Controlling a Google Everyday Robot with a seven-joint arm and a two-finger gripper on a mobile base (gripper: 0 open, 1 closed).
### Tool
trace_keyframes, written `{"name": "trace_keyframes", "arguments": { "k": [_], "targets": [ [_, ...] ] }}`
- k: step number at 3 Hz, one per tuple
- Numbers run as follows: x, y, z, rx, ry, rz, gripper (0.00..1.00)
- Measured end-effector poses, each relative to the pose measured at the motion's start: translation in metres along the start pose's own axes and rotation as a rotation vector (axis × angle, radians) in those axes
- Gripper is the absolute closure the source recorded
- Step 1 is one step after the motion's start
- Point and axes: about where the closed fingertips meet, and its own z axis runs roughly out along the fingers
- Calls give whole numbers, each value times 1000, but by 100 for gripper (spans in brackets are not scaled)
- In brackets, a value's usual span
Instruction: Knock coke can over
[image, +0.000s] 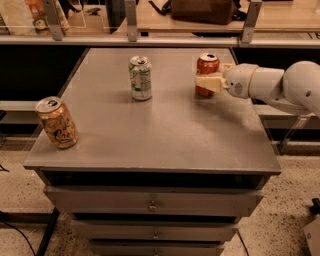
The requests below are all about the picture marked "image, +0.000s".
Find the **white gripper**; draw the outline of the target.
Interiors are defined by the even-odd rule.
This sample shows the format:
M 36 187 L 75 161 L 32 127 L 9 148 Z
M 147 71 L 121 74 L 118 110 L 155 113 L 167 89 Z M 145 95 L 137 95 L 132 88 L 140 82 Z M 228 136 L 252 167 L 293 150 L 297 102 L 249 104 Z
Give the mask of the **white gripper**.
M 251 79 L 257 68 L 256 64 L 243 63 L 234 66 L 232 63 L 221 63 L 218 71 L 222 74 L 227 72 L 226 80 L 220 76 L 196 76 L 195 85 L 214 93 L 220 93 L 226 88 L 227 83 L 227 91 L 231 96 L 247 99 Z

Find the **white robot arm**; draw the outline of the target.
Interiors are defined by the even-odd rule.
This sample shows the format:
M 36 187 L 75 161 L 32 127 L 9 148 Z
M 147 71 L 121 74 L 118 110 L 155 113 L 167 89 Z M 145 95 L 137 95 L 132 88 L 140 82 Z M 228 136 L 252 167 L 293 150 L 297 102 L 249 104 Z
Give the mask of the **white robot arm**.
M 212 92 L 226 90 L 231 96 L 258 99 L 294 115 L 320 117 L 320 65 L 299 61 L 288 69 L 257 64 L 222 64 L 215 73 L 195 76 L 195 85 Z

